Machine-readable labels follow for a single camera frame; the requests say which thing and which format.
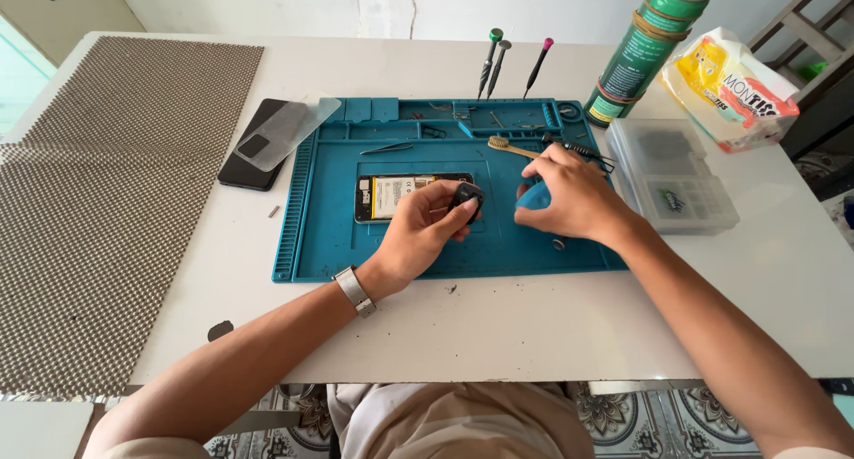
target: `blue silicone repair mat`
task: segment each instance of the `blue silicone repair mat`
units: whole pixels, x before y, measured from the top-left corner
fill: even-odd
[[[542,151],[543,133],[596,148],[581,104],[554,99],[398,100],[343,98],[295,151],[272,279],[316,282],[364,262],[388,224],[354,221],[356,179],[366,174],[467,172],[487,194],[483,218],[460,244],[448,241],[422,279],[560,274],[626,269],[605,246],[546,234],[513,221],[520,172],[530,159],[487,145],[491,135]],[[411,141],[410,149],[359,152]]]

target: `textured metal sheet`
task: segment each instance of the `textured metal sheet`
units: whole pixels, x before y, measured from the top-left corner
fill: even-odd
[[[0,391],[122,392],[263,50],[102,37],[0,145]]]

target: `storage case lid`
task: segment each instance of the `storage case lid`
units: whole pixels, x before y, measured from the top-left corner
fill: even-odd
[[[626,202],[656,229],[730,229],[739,222],[690,121],[616,119],[606,137],[628,179]]]

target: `screwdriver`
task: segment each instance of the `screwdriver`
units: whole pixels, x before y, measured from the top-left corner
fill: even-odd
[[[551,38],[546,38],[546,41],[542,43],[540,58],[536,60],[534,71],[531,72],[531,76],[528,77],[528,88],[525,89],[525,95],[522,96],[522,99],[528,96],[528,91],[531,90],[531,86],[534,85],[534,81],[536,81],[536,75],[540,73],[540,66],[542,65],[542,60],[546,58],[546,52],[548,52],[548,49],[552,46],[552,44],[554,44],[554,41]]]
[[[489,80],[489,88],[486,90],[486,100],[489,100],[489,96],[492,95],[492,91],[495,89],[495,83],[498,82],[498,72],[501,71],[501,61],[504,60],[504,53],[513,47],[513,44],[509,40],[502,40],[498,42],[498,47],[501,48],[501,51],[498,53],[498,60],[495,62],[495,70],[492,71],[492,79]]]
[[[480,89],[477,89],[477,100],[480,100],[480,96],[483,94],[483,88],[486,87],[486,81],[489,80],[489,71],[492,70],[492,56],[495,55],[495,44],[503,38],[504,31],[501,29],[495,28],[489,31],[489,40],[492,41],[492,44],[489,45],[489,55],[486,56],[486,61],[483,63],[483,71],[481,71],[481,85]]]

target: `phone battery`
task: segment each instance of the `phone battery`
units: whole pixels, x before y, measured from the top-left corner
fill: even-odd
[[[436,181],[432,175],[415,177],[373,177],[371,183],[371,218],[391,219],[397,202],[406,194]]]

